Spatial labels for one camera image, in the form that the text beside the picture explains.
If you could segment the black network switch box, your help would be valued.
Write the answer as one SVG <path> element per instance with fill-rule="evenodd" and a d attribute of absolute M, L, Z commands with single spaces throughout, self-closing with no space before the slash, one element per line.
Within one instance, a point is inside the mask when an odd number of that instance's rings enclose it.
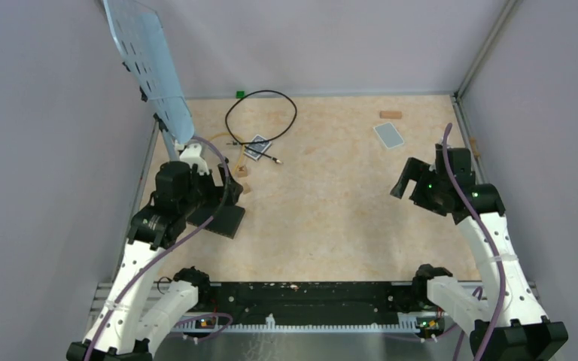
<path fill-rule="evenodd" d="M 245 209 L 238 205 L 225 205 L 218 212 L 216 210 L 217 207 L 199 208 L 187 218 L 187 223 L 193 226 L 200 226 L 210 216 L 213 216 L 213 220 L 204 230 L 234 239 L 245 216 Z"/>

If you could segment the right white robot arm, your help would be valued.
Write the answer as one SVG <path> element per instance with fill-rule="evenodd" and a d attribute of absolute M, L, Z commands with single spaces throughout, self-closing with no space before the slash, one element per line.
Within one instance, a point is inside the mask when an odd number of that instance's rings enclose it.
<path fill-rule="evenodd" d="M 436 144 L 435 151 L 432 164 L 408 158 L 390 194 L 402 198 L 413 181 L 414 205 L 453 219 L 468 241 L 488 303 L 447 268 L 423 264 L 412 279 L 413 304 L 447 312 L 475 360 L 550 360 L 569 335 L 563 322 L 550 319 L 525 277 L 497 188 L 477 183 L 467 148 Z"/>

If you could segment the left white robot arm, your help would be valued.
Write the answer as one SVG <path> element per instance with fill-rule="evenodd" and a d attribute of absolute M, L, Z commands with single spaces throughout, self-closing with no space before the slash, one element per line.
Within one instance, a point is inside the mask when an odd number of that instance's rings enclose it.
<path fill-rule="evenodd" d="M 170 161 L 160 166 L 148 203 L 130 220 L 111 292 L 84 339 L 68 346 L 68 360 L 152 360 L 185 312 L 208 307 L 207 286 L 179 280 L 152 309 L 144 310 L 165 258 L 226 206 L 237 203 L 242 186 L 228 165 L 226 160 L 218 164 L 220 186 L 198 162 Z"/>

